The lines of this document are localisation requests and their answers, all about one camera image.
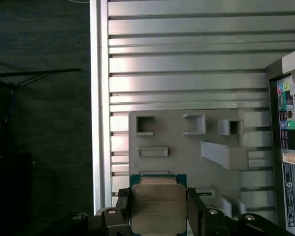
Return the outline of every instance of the black object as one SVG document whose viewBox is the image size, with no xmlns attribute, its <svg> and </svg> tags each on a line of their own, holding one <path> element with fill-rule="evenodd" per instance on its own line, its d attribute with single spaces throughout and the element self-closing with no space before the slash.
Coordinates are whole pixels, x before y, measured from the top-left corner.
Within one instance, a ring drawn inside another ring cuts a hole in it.
<svg viewBox="0 0 295 236">
<path fill-rule="evenodd" d="M 31 155 L 0 158 L 0 235 L 14 235 L 28 224 L 31 219 L 31 194 Z"/>
<path fill-rule="evenodd" d="M 64 69 L 64 70 L 40 70 L 40 71 L 26 71 L 26 72 L 14 72 L 14 73 L 0 73 L 0 77 L 10 77 L 10 76 L 24 76 L 24 75 L 43 75 L 43 74 L 54 74 L 54 73 L 64 73 L 81 71 L 81 69 Z"/>
<path fill-rule="evenodd" d="M 130 189 L 120 189 L 118 197 L 116 207 L 103 209 L 101 215 L 91 220 L 76 218 L 81 213 L 69 214 L 37 236 L 133 236 L 128 222 Z M 246 213 L 235 221 L 218 209 L 207 208 L 195 188 L 188 188 L 187 208 L 187 218 L 195 236 L 293 236 L 257 214 Z"/>
</svg>

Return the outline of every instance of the metal slat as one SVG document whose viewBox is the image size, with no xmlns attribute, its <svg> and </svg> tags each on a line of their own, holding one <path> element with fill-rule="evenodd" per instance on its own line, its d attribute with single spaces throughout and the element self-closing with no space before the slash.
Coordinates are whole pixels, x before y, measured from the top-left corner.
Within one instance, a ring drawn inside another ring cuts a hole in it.
<svg viewBox="0 0 295 236">
<path fill-rule="evenodd" d="M 129 137 L 126 136 L 112 136 L 111 137 L 111 151 L 112 152 L 126 152 L 129 151 Z"/>
<path fill-rule="evenodd" d="M 295 0 L 163 0 L 109 2 L 109 16 L 295 12 Z"/>
<path fill-rule="evenodd" d="M 289 34 L 235 34 L 235 35 L 199 35 L 199 36 L 164 36 L 164 37 L 126 37 L 109 39 L 110 47 L 119 46 L 155 46 L 166 44 L 249 44 L 295 42 L 295 33 Z"/>
<path fill-rule="evenodd" d="M 113 173 L 127 173 L 129 174 L 129 165 L 128 164 L 117 164 L 117 165 L 112 165 L 111 172 Z"/>
<path fill-rule="evenodd" d="M 172 74 L 110 77 L 110 92 L 265 89 L 265 73 Z"/>
<path fill-rule="evenodd" d="M 240 112 L 245 127 L 270 127 L 270 112 Z"/>
<path fill-rule="evenodd" d="M 130 186 L 129 176 L 113 176 L 112 192 L 117 193 L 120 188 L 128 188 Z"/>
<path fill-rule="evenodd" d="M 113 164 L 129 163 L 129 156 L 112 156 L 111 163 Z"/>
<path fill-rule="evenodd" d="M 240 173 L 241 188 L 273 186 L 273 171 L 244 171 Z"/>
<path fill-rule="evenodd" d="M 256 191 L 256 192 L 242 192 L 241 200 L 247 208 L 261 208 L 274 207 L 275 197 L 272 190 Z"/>
<path fill-rule="evenodd" d="M 110 73 L 264 70 L 287 53 L 111 58 Z"/>
<path fill-rule="evenodd" d="M 295 30 L 295 16 L 110 20 L 109 35 L 230 33 Z"/>
<path fill-rule="evenodd" d="M 115 116 L 110 117 L 110 131 L 128 131 L 129 130 L 129 118 L 128 116 Z"/>
<path fill-rule="evenodd" d="M 250 168 L 273 166 L 272 159 L 251 159 L 251 160 L 248 160 L 248 162 L 249 162 Z"/>
<path fill-rule="evenodd" d="M 122 54 L 155 54 L 155 53 L 207 53 L 207 52 L 241 52 L 241 51 L 271 51 L 271 50 L 295 50 L 295 42 L 284 43 L 233 43 L 233 44 L 166 44 L 154 46 L 122 46 L 111 47 L 109 53 Z"/>
<path fill-rule="evenodd" d="M 272 159 L 273 158 L 273 151 L 250 151 L 248 152 L 249 159 Z"/>
<path fill-rule="evenodd" d="M 227 102 L 176 102 L 134 105 L 111 105 L 111 112 L 131 112 L 147 110 L 201 110 L 201 109 L 235 109 L 267 108 L 268 101 L 227 101 Z"/>
<path fill-rule="evenodd" d="M 245 148 L 271 147 L 271 131 L 246 132 L 240 137 L 240 145 Z"/>
<path fill-rule="evenodd" d="M 243 101 L 243 100 L 267 100 L 267 92 L 220 92 L 202 91 L 188 93 L 164 93 L 151 95 L 116 95 L 110 97 L 110 104 L 138 104 L 159 102 L 197 102 L 197 101 Z"/>
</svg>

